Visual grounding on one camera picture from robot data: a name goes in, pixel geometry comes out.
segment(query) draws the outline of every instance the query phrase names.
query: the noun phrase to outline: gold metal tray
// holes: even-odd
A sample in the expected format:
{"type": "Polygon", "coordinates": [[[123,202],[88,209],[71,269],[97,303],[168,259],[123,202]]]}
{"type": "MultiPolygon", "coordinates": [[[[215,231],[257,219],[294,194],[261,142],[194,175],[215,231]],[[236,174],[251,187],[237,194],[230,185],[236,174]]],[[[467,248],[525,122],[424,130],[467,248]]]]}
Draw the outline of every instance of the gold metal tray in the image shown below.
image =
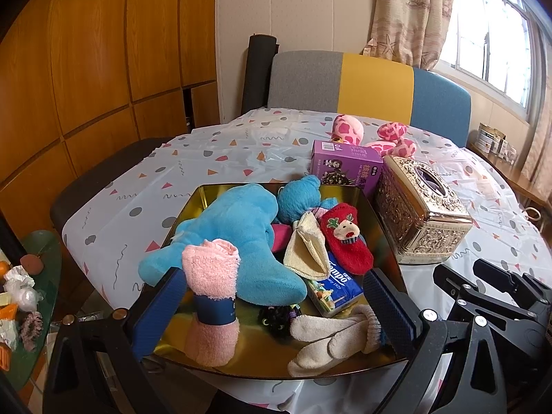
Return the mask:
{"type": "MultiPolygon", "coordinates": [[[[170,239],[180,222],[198,217],[219,195],[228,189],[242,184],[203,185],[196,189],[183,210],[178,215],[175,224],[163,243],[163,247],[170,244],[170,239]]],[[[284,184],[261,184],[273,194],[284,184]]],[[[320,187],[322,199],[336,197],[339,202],[345,202],[358,209],[358,221],[361,234],[365,237],[369,249],[374,255],[374,266],[380,268],[391,280],[395,287],[406,292],[397,260],[390,244],[384,235],[376,213],[362,192],[353,186],[322,185],[320,187]]],[[[362,276],[358,276],[357,283],[362,286],[362,276]]],[[[359,303],[366,304],[364,297],[359,303]]],[[[303,314],[318,316],[318,311],[307,297],[301,304],[303,314]]],[[[289,338],[286,341],[274,339],[257,321],[260,307],[236,299],[236,316],[239,319],[239,338],[236,353],[230,362],[217,368],[206,368],[189,359],[182,351],[191,322],[193,312],[192,295],[187,292],[181,306],[173,316],[165,330],[161,341],[155,349],[155,354],[183,365],[190,369],[206,371],[219,375],[242,377],[259,380],[294,380],[288,374],[287,365],[297,355],[306,343],[289,338]]],[[[347,317],[350,308],[345,309],[335,317],[347,317]]],[[[365,355],[357,353],[345,362],[335,366],[319,377],[345,375],[354,372],[367,371],[383,365],[394,363],[397,360],[395,352],[389,346],[365,355]]]]}

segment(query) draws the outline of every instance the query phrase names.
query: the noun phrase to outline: green table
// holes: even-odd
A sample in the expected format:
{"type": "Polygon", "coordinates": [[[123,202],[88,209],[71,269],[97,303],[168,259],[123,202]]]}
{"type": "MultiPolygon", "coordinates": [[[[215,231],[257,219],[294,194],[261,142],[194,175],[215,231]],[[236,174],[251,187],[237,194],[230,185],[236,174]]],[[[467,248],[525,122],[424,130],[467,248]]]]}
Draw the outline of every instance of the green table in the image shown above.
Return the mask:
{"type": "Polygon", "coordinates": [[[61,275],[61,246],[52,232],[37,230],[26,236],[21,243],[28,253],[39,256],[44,263],[44,270],[33,277],[34,289],[40,292],[44,299],[38,304],[38,311],[42,314],[43,327],[42,333],[37,339],[35,351],[27,352],[19,340],[15,352],[12,353],[10,370],[6,372],[6,377],[16,391],[25,386],[42,352],[52,319],[53,307],[56,304],[61,275]]]}

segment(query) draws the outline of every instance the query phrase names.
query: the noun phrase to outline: purple box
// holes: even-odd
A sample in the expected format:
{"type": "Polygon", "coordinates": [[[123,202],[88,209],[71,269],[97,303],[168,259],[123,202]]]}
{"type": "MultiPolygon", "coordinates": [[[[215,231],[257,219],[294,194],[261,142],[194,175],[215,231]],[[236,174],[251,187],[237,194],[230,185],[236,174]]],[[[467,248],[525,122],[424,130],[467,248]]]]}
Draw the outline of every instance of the purple box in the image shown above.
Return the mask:
{"type": "Polygon", "coordinates": [[[358,186],[372,196],[383,161],[372,148],[315,140],[310,173],[323,184],[358,186]]]}

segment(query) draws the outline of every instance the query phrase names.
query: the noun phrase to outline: blue paper label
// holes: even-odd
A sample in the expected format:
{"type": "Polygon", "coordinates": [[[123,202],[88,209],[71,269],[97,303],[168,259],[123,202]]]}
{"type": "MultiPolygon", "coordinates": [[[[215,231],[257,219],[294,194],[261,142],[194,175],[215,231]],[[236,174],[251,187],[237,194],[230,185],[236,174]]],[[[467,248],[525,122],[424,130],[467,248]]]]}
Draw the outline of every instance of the blue paper label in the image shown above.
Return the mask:
{"type": "Polygon", "coordinates": [[[233,298],[215,300],[194,294],[198,320],[206,325],[227,325],[236,320],[236,305],[233,298]]]}
{"type": "Polygon", "coordinates": [[[328,251],[328,257],[330,261],[329,277],[319,282],[307,281],[308,295],[321,314],[333,314],[341,311],[362,294],[362,288],[337,264],[330,251],[328,251]]]}

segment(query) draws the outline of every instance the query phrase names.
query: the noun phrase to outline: ornate tissue box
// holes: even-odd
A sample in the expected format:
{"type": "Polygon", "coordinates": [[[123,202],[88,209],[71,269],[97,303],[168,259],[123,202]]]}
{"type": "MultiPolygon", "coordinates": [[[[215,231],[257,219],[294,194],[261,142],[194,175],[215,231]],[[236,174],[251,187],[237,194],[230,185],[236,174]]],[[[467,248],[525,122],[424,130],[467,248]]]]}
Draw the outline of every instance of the ornate tissue box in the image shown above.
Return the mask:
{"type": "Polygon", "coordinates": [[[399,263],[440,263],[471,228],[460,199],[426,164],[385,156],[376,210],[399,263]]]}

